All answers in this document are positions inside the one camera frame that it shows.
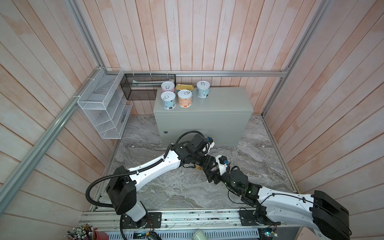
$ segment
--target marble floor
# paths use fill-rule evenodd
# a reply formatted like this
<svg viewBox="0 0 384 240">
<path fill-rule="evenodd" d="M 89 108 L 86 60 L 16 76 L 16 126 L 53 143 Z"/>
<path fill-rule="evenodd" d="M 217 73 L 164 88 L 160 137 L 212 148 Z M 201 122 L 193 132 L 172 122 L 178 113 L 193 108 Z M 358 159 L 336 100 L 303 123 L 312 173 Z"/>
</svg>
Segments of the marble floor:
<svg viewBox="0 0 384 240">
<path fill-rule="evenodd" d="M 141 165 L 165 152 L 161 146 L 154 116 L 130 116 L 111 171 Z M 237 165 L 252 183 L 292 192 L 286 174 L 259 116 L 252 115 L 237 147 L 213 147 L 210 155 L 224 155 L 231 166 Z M 147 209 L 231 208 L 223 183 L 208 183 L 202 170 L 178 168 L 152 180 L 137 192 Z M 234 202 L 241 202 L 229 193 Z M 100 202 L 110 203 L 106 192 Z"/>
</svg>

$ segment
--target metal electrical box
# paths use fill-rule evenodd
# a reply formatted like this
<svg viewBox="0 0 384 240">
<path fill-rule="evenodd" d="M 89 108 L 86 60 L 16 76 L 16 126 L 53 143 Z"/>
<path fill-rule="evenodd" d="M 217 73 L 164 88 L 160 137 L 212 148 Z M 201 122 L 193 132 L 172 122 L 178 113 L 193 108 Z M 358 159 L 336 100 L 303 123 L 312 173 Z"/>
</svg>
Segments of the metal electrical box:
<svg viewBox="0 0 384 240">
<path fill-rule="evenodd" d="M 212 137 L 217 146 L 237 146 L 253 113 L 244 88 L 210 88 L 206 98 L 199 98 L 195 88 L 190 107 L 180 107 L 176 96 L 175 108 L 170 110 L 162 107 L 161 93 L 159 88 L 153 112 L 163 146 L 190 130 Z M 188 134 L 181 141 L 193 136 Z"/>
</svg>

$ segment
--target pink can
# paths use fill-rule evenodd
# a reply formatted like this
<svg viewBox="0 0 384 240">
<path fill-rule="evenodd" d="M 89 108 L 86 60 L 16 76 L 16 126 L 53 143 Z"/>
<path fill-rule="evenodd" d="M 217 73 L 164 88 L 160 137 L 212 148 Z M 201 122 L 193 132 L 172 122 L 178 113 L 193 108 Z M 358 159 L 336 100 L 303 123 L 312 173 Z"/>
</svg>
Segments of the pink can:
<svg viewBox="0 0 384 240">
<path fill-rule="evenodd" d="M 163 92 L 175 92 L 175 84 L 173 82 L 163 82 L 161 84 L 161 89 Z"/>
</svg>

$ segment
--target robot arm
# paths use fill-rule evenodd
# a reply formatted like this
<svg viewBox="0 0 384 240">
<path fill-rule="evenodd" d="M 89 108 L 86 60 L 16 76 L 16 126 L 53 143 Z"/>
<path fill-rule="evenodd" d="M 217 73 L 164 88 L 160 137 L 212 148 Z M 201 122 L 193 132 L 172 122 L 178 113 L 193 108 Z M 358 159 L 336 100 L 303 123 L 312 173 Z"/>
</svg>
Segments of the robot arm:
<svg viewBox="0 0 384 240">
<path fill-rule="evenodd" d="M 237 166 L 230 169 L 225 156 L 208 154 L 214 146 L 212 138 L 196 134 L 191 141 L 178 143 L 179 139 L 165 154 L 143 165 L 115 170 L 114 175 L 124 176 L 111 178 L 106 190 L 117 214 L 127 214 L 137 227 L 144 226 L 148 212 L 137 201 L 136 191 L 161 174 L 192 163 L 203 168 L 209 182 L 223 182 L 242 202 L 255 207 L 254 218 L 260 225 L 286 222 L 313 228 L 333 240 L 349 240 L 349 212 L 324 192 L 293 194 L 251 183 Z"/>
</svg>

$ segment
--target white wire mesh basket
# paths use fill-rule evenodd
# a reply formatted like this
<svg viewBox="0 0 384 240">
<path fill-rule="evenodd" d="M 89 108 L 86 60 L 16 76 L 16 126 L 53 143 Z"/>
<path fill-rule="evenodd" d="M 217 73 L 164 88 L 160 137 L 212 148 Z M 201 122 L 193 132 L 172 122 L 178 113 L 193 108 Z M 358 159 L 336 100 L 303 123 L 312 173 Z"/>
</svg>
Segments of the white wire mesh basket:
<svg viewBox="0 0 384 240">
<path fill-rule="evenodd" d="M 119 72 L 108 73 L 108 70 Z M 120 68 L 100 68 L 77 101 L 79 106 L 82 109 L 106 110 L 122 77 Z"/>
<path fill-rule="evenodd" d="M 121 139 L 133 104 L 126 105 L 122 89 L 117 89 L 123 77 L 121 69 L 107 74 L 104 69 L 92 79 L 78 104 L 103 139 Z"/>
</svg>

